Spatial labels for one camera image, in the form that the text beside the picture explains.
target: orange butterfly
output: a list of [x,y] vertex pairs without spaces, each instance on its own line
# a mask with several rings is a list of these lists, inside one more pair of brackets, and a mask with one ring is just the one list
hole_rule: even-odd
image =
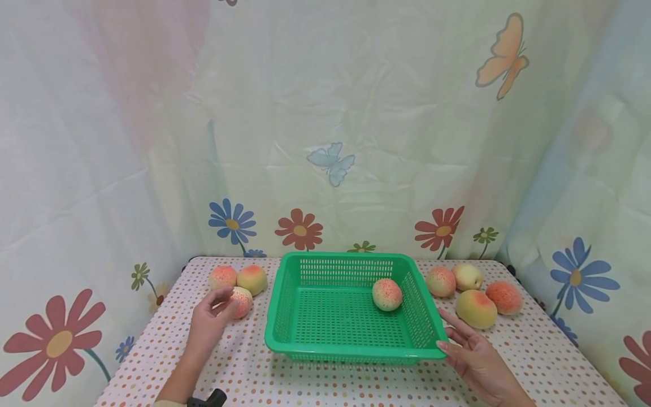
[[513,86],[518,74],[529,66],[529,58],[520,54],[525,50],[522,32],[524,23],[518,13],[511,14],[506,19],[506,27],[497,33],[497,41],[490,48],[494,57],[490,57],[477,70],[475,85],[487,87],[497,80],[502,74],[504,83],[497,92],[497,100],[501,100]]

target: pastel backdrop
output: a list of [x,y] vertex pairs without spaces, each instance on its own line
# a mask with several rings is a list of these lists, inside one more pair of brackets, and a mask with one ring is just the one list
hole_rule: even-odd
[[195,255],[502,247],[651,405],[644,2],[0,10],[3,402],[92,404]]

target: green plastic basket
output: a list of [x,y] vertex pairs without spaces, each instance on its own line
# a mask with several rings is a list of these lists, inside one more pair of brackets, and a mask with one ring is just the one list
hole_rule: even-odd
[[[372,287],[391,278],[402,305],[373,303]],[[285,255],[264,334],[269,349],[294,360],[412,365],[443,359],[443,322],[414,261],[404,255],[297,252]]]

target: red flower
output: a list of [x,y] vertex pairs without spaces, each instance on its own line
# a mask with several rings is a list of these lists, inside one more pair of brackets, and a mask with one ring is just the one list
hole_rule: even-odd
[[435,209],[432,211],[432,217],[435,223],[420,221],[416,223],[416,230],[425,232],[425,234],[416,235],[416,241],[425,240],[421,247],[426,248],[430,246],[431,251],[437,251],[441,248],[441,243],[445,247],[450,247],[452,244],[452,235],[456,232],[456,227],[459,225],[459,219],[464,212],[464,206],[454,211],[454,208],[447,208],[445,215],[443,209]]
[[286,236],[283,240],[284,246],[289,246],[294,244],[296,250],[305,250],[307,247],[310,250],[314,250],[315,244],[320,244],[323,240],[317,236],[321,236],[321,230],[323,226],[320,223],[315,223],[314,215],[307,214],[305,219],[303,219],[303,211],[300,209],[292,209],[292,219],[281,218],[278,220],[278,226],[282,229],[276,231],[278,236]]
[[66,370],[77,376],[84,367],[84,361],[75,349],[90,349],[102,339],[100,331],[79,334],[99,318],[106,307],[98,302],[85,315],[81,315],[92,295],[86,289],[79,293],[70,308],[66,319],[66,304],[62,296],[49,299],[45,313],[49,325],[42,316],[34,314],[25,322],[27,329],[34,336],[18,332],[5,343],[4,350],[10,354],[38,352],[21,362],[0,378],[0,397],[13,392],[32,376],[38,369],[43,369],[32,379],[23,393],[23,400],[34,399],[41,391],[49,376],[54,372],[52,392],[60,390],[66,383]]
[[624,345],[642,363],[629,358],[620,358],[619,365],[626,374],[640,382],[633,390],[640,400],[647,406],[651,406],[651,331],[646,331],[642,335],[644,350],[630,336],[624,338]]

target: white tablecloth with colored dots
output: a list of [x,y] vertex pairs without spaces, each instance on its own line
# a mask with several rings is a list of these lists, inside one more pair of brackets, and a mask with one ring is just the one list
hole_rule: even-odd
[[[424,275],[434,266],[452,268],[457,262],[416,263]],[[515,283],[523,294],[521,314],[499,316],[496,325],[483,334],[537,405],[626,405],[502,264],[472,263],[484,273],[484,288],[503,279]],[[205,400],[220,388],[228,396],[227,406],[483,406],[440,361],[403,368],[310,364],[272,353],[264,344],[264,329],[280,259],[238,257],[195,257],[189,262],[96,406],[153,405],[183,352],[192,310],[208,293],[208,274],[218,264],[236,270],[258,264],[267,271],[270,286],[255,297],[247,317],[227,328],[199,378],[195,397]],[[454,312],[454,299],[435,301]]]

